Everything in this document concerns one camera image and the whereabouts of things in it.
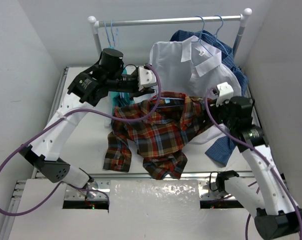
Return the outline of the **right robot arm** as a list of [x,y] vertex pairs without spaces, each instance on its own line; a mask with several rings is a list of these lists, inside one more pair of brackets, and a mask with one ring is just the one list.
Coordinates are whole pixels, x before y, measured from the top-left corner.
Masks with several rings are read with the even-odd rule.
[[248,187],[235,171],[218,174],[219,192],[233,195],[250,213],[259,235],[265,240],[294,233],[302,240],[302,208],[291,196],[272,159],[268,140],[262,128],[253,124],[254,99],[235,96],[221,104],[205,100],[210,121],[237,146],[249,164],[260,193]]

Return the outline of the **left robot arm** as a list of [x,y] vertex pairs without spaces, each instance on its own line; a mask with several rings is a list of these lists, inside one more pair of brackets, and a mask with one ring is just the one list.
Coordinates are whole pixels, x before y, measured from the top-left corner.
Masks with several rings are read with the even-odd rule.
[[103,49],[98,61],[70,83],[43,132],[26,143],[19,154],[52,183],[65,182],[77,188],[87,188],[93,178],[60,158],[75,128],[87,113],[97,113],[98,102],[109,92],[140,97],[153,93],[152,87],[160,85],[158,74],[149,64],[136,67],[131,74],[124,74],[123,70],[123,53],[112,48]]

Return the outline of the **red plaid shirt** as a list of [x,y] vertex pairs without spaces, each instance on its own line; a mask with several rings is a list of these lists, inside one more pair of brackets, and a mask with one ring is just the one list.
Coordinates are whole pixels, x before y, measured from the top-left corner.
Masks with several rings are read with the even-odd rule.
[[[163,97],[185,99],[183,107],[161,108],[148,118],[137,122],[113,120],[108,134],[108,149],[103,169],[128,172],[132,153],[129,141],[135,143],[137,154],[143,158],[143,168],[148,174],[161,180],[167,175],[179,179],[187,164],[182,149],[213,124],[205,109],[204,99],[184,93],[163,92]],[[122,119],[138,119],[146,116],[149,100],[115,107],[114,116]]]

